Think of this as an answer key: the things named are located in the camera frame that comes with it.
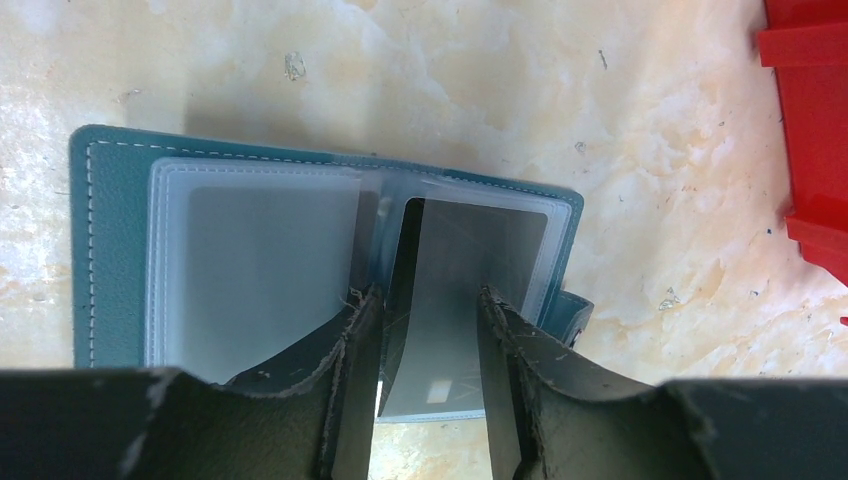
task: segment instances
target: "dirt speck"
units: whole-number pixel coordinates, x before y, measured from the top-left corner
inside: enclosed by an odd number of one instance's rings
[[[672,308],[675,307],[675,305],[682,303],[680,301],[680,297],[678,297],[677,294],[674,293],[674,288],[668,287],[668,290],[666,290],[665,293],[666,293],[665,300],[660,302],[660,306],[657,307],[657,310],[664,312],[666,310],[671,310]]]
[[[306,62],[300,52],[286,54],[286,78],[292,82],[306,75]]]
[[[133,88],[132,90],[127,90],[126,92],[115,97],[115,103],[127,103],[130,98],[135,97],[136,95],[141,95],[143,92],[144,91],[140,88]]]

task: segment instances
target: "red container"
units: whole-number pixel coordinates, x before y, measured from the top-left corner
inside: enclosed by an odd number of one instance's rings
[[[848,285],[848,1],[766,0],[766,11],[758,43],[783,109],[789,237]]]

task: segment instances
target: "marble surface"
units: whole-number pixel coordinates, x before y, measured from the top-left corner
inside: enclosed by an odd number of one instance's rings
[[[103,123],[573,188],[581,353],[844,376],[848,288],[782,220],[764,26],[760,0],[2,0],[0,367],[71,364],[66,145]]]
[[[492,478],[486,421],[376,424],[371,480]]]

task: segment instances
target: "teal leather cover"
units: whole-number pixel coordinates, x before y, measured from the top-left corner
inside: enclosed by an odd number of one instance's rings
[[[78,368],[143,365],[149,177],[153,162],[162,157],[410,170],[564,199],[572,207],[572,216],[539,324],[566,335],[564,323],[571,319],[561,317],[562,303],[556,299],[561,297],[560,281],[583,210],[583,198],[576,192],[375,157],[89,125],[70,139],[74,364]]]

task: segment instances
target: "white stitching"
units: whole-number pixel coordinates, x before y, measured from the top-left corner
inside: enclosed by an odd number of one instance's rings
[[[170,175],[165,177],[165,198],[171,198],[171,177],[170,177]],[[165,224],[161,225],[156,233],[158,235],[161,235],[163,237],[163,242],[166,243],[168,241],[168,223],[170,222],[171,209],[165,208],[164,205],[162,205],[160,203],[158,210],[159,211],[157,213],[159,213],[159,214],[162,213],[162,210],[165,210]],[[165,258],[162,261],[162,269],[164,270],[163,277],[165,277],[165,281],[162,282],[162,292],[161,292],[159,301],[162,304],[162,316],[165,317],[165,318],[168,318],[168,277],[170,277],[171,275],[169,273],[170,270],[168,268],[168,250],[167,249],[165,250],[164,257]],[[155,322],[150,322],[146,318],[144,319],[144,323],[145,324],[149,323],[151,325],[155,325]],[[166,350],[168,348],[168,328],[165,327],[164,325],[162,326],[161,335],[162,335],[162,344],[159,345],[159,352],[161,352],[161,356],[159,357],[158,360],[162,360],[164,358],[167,358],[167,355],[168,355],[168,352]]]
[[[88,349],[89,349],[89,352],[88,352],[88,365],[89,365],[89,367],[94,367],[94,338],[95,338],[94,232],[93,232],[93,227],[92,227],[93,224],[94,224],[94,205],[93,205],[94,184],[93,184],[92,179],[91,179],[91,172],[92,172],[92,168],[91,168],[91,147],[95,144],[98,144],[98,145],[119,145],[119,146],[122,146],[122,147],[163,148],[162,145],[146,145],[146,144],[143,144],[143,143],[126,143],[126,142],[110,142],[108,140],[94,140],[92,142],[89,142],[88,146],[85,149],[85,156],[86,156],[86,158],[85,158],[85,170],[86,170],[86,181],[88,182],[88,282],[89,282],[89,309],[88,309],[88,314],[89,314]],[[189,150],[187,148],[178,148],[178,147],[169,147],[169,146],[164,146],[164,148],[166,150],[174,150],[174,151],[179,150],[179,151],[184,152],[184,153],[195,153],[195,154],[200,154],[200,155],[221,155],[223,157],[273,160],[275,162],[304,163],[304,164],[307,164],[307,165],[312,165],[312,164],[336,165],[336,166],[353,165],[353,164],[348,163],[348,162],[337,162],[337,161],[320,163],[320,162],[311,162],[311,161],[303,161],[303,160],[291,160],[291,159],[288,159],[288,158],[281,159],[281,158],[258,157],[256,155],[244,155],[244,154],[239,154],[239,153],[236,153],[236,154],[232,154],[232,153],[221,154],[219,152],[205,152],[203,150]],[[436,177],[436,178],[449,178],[449,179],[452,179],[452,180],[459,180],[459,181],[467,182],[467,183],[476,183],[478,185],[488,185],[488,186],[491,186],[491,187],[506,188],[506,189],[509,189],[509,190],[516,190],[516,191],[525,192],[525,193],[532,193],[534,195],[541,195],[541,196],[549,197],[549,198],[561,198],[557,195],[552,195],[550,193],[545,193],[545,192],[539,192],[539,191],[536,191],[536,190],[530,190],[530,189],[526,189],[526,188],[517,188],[517,187],[510,186],[510,185],[495,185],[495,184],[492,184],[490,182],[478,182],[476,180],[454,177],[452,175],[437,174],[437,173],[433,173],[433,172],[423,172],[423,171],[420,171],[420,170],[416,170],[414,168],[401,168],[401,167],[396,167],[396,166],[393,166],[393,165],[369,165],[367,163],[365,163],[365,164],[357,163],[356,166],[361,167],[361,168],[373,168],[373,169],[385,168],[385,169],[389,169],[389,170],[411,171],[413,173],[428,175],[428,176]]]
[[[296,160],[285,159],[283,162],[290,163],[302,163],[297,162]],[[244,167],[174,167],[168,170],[168,173],[171,172],[181,172],[181,173],[262,173],[269,175],[309,175],[309,176],[317,176],[317,177],[348,177],[351,175],[347,175],[344,173],[336,173],[336,172],[309,172],[304,170],[292,170],[285,172],[275,172],[273,170],[269,170],[263,167],[256,168],[244,168]]]
[[[158,188],[158,186],[154,187],[154,188],[156,188],[156,190],[152,191],[151,195],[155,196],[155,195],[158,194],[159,188]],[[156,215],[156,217],[159,216],[159,208],[156,209],[156,212],[153,212],[152,209],[148,209],[148,212],[149,212],[148,215]],[[156,223],[157,222],[154,222],[151,225],[151,228],[148,229],[147,241],[149,242],[149,244],[158,243],[159,227]],[[147,274],[147,278],[145,279],[145,281],[148,285],[150,284],[151,275],[154,274],[155,270],[157,270],[157,267],[158,267],[158,265],[156,263],[151,263],[150,264],[150,270],[145,272]],[[149,311],[155,312],[155,311],[157,311],[157,309],[158,309],[158,299],[156,298],[156,290],[153,289],[153,290],[150,291],[150,309],[145,311],[145,315],[147,315],[147,313]],[[145,335],[148,338],[156,338],[156,326],[153,324],[153,322],[145,322],[144,328],[145,328]],[[145,355],[144,355],[145,361],[150,365],[155,365],[156,362],[154,360],[157,358],[155,347],[152,349],[152,352],[147,351],[147,352],[144,352],[144,353],[145,353]]]
[[[94,187],[91,181],[91,145],[89,143],[85,148],[85,181],[88,183],[88,366],[94,368]]]

